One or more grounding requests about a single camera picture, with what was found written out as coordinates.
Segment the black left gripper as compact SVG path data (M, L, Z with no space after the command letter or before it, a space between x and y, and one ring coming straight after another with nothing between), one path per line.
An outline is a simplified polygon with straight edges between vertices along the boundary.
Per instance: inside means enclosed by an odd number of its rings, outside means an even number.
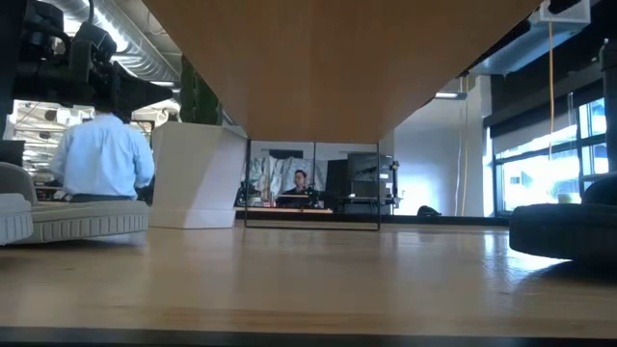
M71 104L92 106L129 123L132 112L173 97L167 87L134 77L117 62L96 63L85 83L73 82L68 91Z

